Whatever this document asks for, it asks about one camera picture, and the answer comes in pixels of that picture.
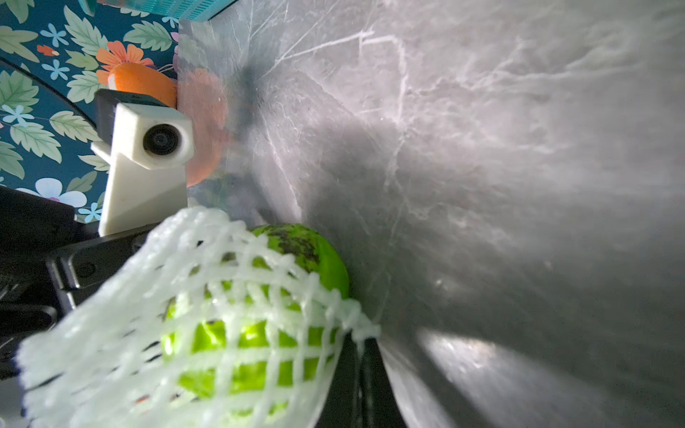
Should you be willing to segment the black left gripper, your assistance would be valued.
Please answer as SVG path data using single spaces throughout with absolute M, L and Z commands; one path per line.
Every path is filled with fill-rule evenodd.
M 46 257 L 46 267 L 62 316 L 75 310 L 146 243 L 155 224 L 96 237 L 56 249 Z

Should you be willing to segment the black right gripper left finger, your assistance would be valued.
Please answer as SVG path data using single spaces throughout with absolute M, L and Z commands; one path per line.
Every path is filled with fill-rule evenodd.
M 346 335 L 342 348 L 316 428 L 353 428 L 359 425 L 360 356 L 351 335 Z

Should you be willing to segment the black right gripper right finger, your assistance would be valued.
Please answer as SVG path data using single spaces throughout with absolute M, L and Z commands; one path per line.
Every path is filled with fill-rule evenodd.
M 365 341 L 360 360 L 360 426 L 406 428 L 376 339 Z

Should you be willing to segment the green custard apple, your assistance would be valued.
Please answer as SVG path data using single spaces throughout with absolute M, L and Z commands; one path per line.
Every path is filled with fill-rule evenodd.
M 280 254 L 292 254 L 295 263 L 308 273 L 319 274 L 319 280 L 328 290 L 338 290 L 343 299 L 349 297 L 350 280 L 347 269 L 335 248 L 317 231 L 298 224 L 276 224 L 259 226 L 252 230 L 253 235 L 267 235 L 268 246 Z M 323 327 L 311 327 L 307 335 L 307 345 L 320 348 L 323 343 Z M 278 347 L 294 349 L 299 345 L 297 339 L 288 333 L 278 331 Z M 211 320 L 196 326 L 191 354 L 217 351 L 225 348 L 227 342 L 226 325 L 223 321 Z M 261 349 L 271 346 L 267 337 L 266 321 L 241 326 L 237 342 L 239 349 Z M 170 360 L 178 352 L 176 334 L 162 337 L 162 356 Z M 316 378 L 319 358 L 305 358 L 303 361 L 303 381 Z M 257 361 L 238 365 L 234 368 L 230 394 L 262 391 L 267 381 L 267 361 Z M 215 395 L 216 369 L 187 371 L 178 379 L 179 386 L 196 397 L 210 399 Z M 278 387 L 294 385 L 294 362 L 283 360 L 279 363 Z

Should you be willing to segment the white foam net sleeve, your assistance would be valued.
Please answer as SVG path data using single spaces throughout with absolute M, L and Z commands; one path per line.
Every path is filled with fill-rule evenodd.
M 34 427 L 312 427 L 345 338 L 380 331 L 267 237 L 194 207 L 16 361 Z

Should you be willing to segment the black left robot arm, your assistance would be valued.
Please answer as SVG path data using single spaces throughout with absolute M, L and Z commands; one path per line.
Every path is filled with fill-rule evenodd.
M 74 207 L 1 189 L 1 377 L 16 377 L 20 343 L 51 329 L 144 244 L 151 226 L 101 237 Z

